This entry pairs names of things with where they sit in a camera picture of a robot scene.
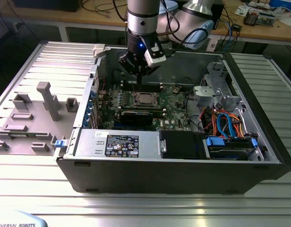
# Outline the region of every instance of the blue cable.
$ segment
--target blue cable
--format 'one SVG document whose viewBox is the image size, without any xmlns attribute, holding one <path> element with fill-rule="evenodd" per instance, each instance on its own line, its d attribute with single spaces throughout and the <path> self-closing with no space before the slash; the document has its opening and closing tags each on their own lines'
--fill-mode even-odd
<svg viewBox="0 0 291 227">
<path fill-rule="evenodd" d="M 225 20 L 221 20 L 221 21 L 226 23 L 226 25 L 229 27 L 229 33 L 230 33 L 229 42 L 225 45 L 225 48 L 224 48 L 224 52 L 225 52 L 228 48 L 228 45 L 231 43 L 231 26 L 227 21 L 225 21 Z"/>
<path fill-rule="evenodd" d="M 226 118 L 227 118 L 227 120 L 228 120 L 228 122 L 229 122 L 229 129 L 230 129 L 230 134 L 231 134 L 231 136 L 232 137 L 237 137 L 236 136 L 236 133 L 235 133 L 235 131 L 234 131 L 234 129 L 232 128 L 232 122 L 231 122 L 231 117 L 228 115 L 228 114 L 225 114 L 225 113 L 221 113 L 219 116 L 218 116 L 218 118 L 217 118 L 217 128 L 218 128 L 218 131 L 226 138 L 226 139 L 228 139 L 229 137 L 222 131 L 222 129 L 221 129 L 221 126 L 220 126 L 220 120 L 221 120 L 221 118 L 222 118 L 222 116 L 223 115 L 225 115 L 226 116 Z"/>
</svg>

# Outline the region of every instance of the aluminum profile table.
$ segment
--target aluminum profile table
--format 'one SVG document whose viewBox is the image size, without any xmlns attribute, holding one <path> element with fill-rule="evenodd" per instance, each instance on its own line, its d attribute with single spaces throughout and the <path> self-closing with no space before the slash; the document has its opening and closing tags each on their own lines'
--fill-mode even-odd
<svg viewBox="0 0 291 227">
<path fill-rule="evenodd" d="M 14 108 L 10 99 L 18 89 L 34 86 L 23 83 L 41 76 L 64 81 L 62 89 L 52 92 L 59 99 L 75 92 L 79 100 L 82 90 L 71 88 L 70 82 L 85 81 L 93 64 L 92 48 L 92 44 L 40 44 L 2 95 L 0 123 Z M 290 81 L 262 55 L 232 56 L 291 155 Z M 25 92 L 34 94 L 32 87 L 25 87 Z M 291 172 L 277 181 L 264 181 L 245 195 L 91 194 L 75 192 L 50 156 L 0 155 L 0 209 L 35 214 L 50 227 L 291 226 Z"/>
</svg>

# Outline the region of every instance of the power supply label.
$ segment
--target power supply label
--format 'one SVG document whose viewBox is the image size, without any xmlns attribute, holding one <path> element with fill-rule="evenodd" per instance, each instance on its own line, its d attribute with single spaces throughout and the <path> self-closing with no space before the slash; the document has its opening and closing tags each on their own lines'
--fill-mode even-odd
<svg viewBox="0 0 291 227">
<path fill-rule="evenodd" d="M 106 144 L 107 157 L 138 157 L 138 136 L 108 135 Z"/>
</svg>

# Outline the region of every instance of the screw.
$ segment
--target screw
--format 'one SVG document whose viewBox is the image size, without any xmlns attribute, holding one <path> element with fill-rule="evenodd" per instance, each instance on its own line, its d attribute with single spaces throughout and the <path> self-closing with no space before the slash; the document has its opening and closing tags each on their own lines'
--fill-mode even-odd
<svg viewBox="0 0 291 227">
<path fill-rule="evenodd" d="M 160 147 L 160 151 L 161 151 L 161 153 L 165 153 L 166 152 L 165 147 Z"/>
</svg>

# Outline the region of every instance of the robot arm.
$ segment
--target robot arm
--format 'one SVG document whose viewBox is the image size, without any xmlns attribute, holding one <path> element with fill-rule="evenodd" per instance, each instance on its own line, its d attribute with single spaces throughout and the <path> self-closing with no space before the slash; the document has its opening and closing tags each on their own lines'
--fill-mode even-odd
<svg viewBox="0 0 291 227">
<path fill-rule="evenodd" d="M 168 14 L 159 15 L 160 0 L 128 0 L 128 50 L 120 57 L 120 64 L 127 72 L 137 77 L 141 84 L 144 75 L 150 75 L 166 61 L 161 41 L 173 40 L 186 47 L 197 49 L 206 38 L 205 31 L 195 31 L 202 27 L 209 31 L 213 27 L 211 6 L 213 0 L 190 0 L 182 10 L 174 12 L 179 21 L 169 19 L 173 35 L 170 32 Z"/>
</svg>

